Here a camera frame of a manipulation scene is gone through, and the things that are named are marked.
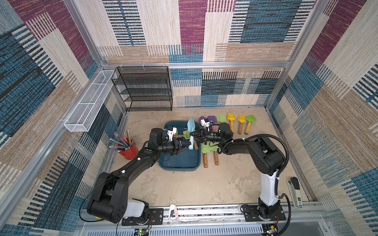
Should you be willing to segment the light blue shovel white handle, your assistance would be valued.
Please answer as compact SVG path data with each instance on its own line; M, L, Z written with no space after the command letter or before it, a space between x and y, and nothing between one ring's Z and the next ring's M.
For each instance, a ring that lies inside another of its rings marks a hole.
M188 132L192 133L195 130L195 121L193 118L189 119L188 121ZM197 149L197 144L195 143L195 139L192 135L190 135L190 145L189 150Z

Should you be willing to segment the purple shovel pink handle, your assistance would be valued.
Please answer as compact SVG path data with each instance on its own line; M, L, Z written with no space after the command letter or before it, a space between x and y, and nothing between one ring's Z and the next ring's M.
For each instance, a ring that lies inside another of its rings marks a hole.
M202 120L205 120L205 119L206 119L206 117L201 116L201 117L198 119L198 122L201 123L201 121L202 121Z
M208 116L207 119L208 119L212 124L216 124L216 123L218 122L216 116Z

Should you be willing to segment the green shovel wooden handle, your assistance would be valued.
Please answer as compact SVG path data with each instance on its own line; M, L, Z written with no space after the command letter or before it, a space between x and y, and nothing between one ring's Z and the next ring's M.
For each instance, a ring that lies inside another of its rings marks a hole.
M216 116L216 118L217 118L218 123L226 123L227 122L226 116L224 114L219 114L219 115Z

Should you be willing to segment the yellow shovel wooden handle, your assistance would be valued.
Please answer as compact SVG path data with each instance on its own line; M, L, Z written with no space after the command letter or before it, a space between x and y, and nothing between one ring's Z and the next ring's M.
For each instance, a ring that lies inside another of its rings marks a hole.
M243 131L243 124L246 122L246 116L239 115L237 120L239 121L239 128L238 128L238 134L242 134Z

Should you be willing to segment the green shovel yellow handle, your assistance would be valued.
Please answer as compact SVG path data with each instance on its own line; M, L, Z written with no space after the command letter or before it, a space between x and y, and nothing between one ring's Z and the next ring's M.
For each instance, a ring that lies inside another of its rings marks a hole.
M253 116L253 115L249 115L249 116L246 117L246 121L247 121L248 124L247 124L247 128L245 130L245 134L248 135L249 132L250 132L252 124L256 122L256 117Z

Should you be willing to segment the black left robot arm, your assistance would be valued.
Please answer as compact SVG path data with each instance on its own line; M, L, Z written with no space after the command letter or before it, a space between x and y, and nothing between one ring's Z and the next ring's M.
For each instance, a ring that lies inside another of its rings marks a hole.
M161 128L153 128L137 157L111 173L101 173L90 194L87 213L112 223L119 222L128 208L129 186L145 170L152 167L162 153L178 154L189 148L190 140L168 135Z

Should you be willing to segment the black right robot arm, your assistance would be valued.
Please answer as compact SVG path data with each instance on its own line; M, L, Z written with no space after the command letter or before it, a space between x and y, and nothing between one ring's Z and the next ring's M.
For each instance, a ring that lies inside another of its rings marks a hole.
M217 152L226 155L249 154L261 174L261 193L258 199L258 213L261 220L270 220L280 207L278 194L279 177L289 161L288 149L278 137L257 134L248 138L233 138L227 123L219 124L217 132L207 128L193 131L190 135L201 143L216 143Z

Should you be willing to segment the teal plastic storage box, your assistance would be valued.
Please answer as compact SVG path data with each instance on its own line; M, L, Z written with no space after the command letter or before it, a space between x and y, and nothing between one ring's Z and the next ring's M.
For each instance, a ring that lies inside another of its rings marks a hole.
M188 121L169 121L164 128L176 127L179 135L187 130ZM166 171L195 171L201 164L200 150L185 150L178 155L171 156L169 153L162 153L158 164Z

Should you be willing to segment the red pencil holder cup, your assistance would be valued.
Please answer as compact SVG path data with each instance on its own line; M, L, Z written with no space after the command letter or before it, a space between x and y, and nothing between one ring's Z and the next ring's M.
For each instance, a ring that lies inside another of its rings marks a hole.
M127 131L126 136L121 136L117 132L114 132L114 136L114 138L110 138L112 143L109 145L109 148L122 155L126 160L135 159L138 154L135 142L137 137L131 137L129 131Z

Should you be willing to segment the white black stapler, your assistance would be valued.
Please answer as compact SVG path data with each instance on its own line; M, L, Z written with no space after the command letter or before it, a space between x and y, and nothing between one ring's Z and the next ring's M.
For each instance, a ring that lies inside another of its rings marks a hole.
M303 208L302 197L300 192L300 184L297 177L287 179L289 193L291 195L294 208Z

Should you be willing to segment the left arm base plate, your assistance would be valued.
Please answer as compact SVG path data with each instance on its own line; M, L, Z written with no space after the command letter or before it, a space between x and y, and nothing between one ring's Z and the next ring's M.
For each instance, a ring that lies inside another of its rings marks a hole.
M155 225L162 225L163 224L163 216L164 216L164 209L163 208L150 208L148 213L142 213L141 217L128 217L123 218L121 225L122 226L147 226L149 224Z

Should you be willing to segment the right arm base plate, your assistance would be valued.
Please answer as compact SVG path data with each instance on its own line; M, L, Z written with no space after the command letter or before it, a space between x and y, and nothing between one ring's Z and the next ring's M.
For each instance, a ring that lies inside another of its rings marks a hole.
M281 206L278 207L272 214L267 217L262 217L258 211L258 205L244 204L240 207L241 212L244 214L246 222L263 222L263 221L286 221L286 215Z

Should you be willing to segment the white mesh wall basket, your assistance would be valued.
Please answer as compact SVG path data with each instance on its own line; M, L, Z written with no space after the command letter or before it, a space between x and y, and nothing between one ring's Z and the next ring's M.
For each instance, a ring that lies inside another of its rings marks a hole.
M88 132L112 86L113 70L103 70L94 78L64 126L69 132Z

